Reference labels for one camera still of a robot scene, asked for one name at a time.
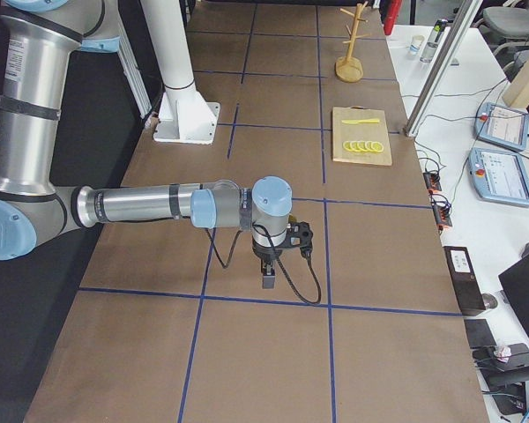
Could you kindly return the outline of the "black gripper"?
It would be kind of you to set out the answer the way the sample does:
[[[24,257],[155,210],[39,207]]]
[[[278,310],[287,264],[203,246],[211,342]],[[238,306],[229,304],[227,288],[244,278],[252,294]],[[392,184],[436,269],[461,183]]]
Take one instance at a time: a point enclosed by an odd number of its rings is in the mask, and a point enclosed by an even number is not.
[[[263,246],[252,241],[252,250],[261,260],[262,288],[273,289],[276,282],[276,271],[274,261],[281,255],[281,248],[275,246]]]

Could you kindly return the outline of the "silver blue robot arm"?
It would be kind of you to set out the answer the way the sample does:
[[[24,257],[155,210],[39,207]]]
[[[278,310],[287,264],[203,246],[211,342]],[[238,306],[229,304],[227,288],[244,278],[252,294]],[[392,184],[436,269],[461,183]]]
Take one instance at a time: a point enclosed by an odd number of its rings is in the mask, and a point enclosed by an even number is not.
[[[4,1],[10,45],[0,96],[0,260],[78,228],[111,222],[189,219],[252,235],[264,288],[291,247],[292,190],[266,176],[250,189],[220,180],[143,188],[57,187],[49,179],[73,51],[111,53],[122,34],[115,1]]]

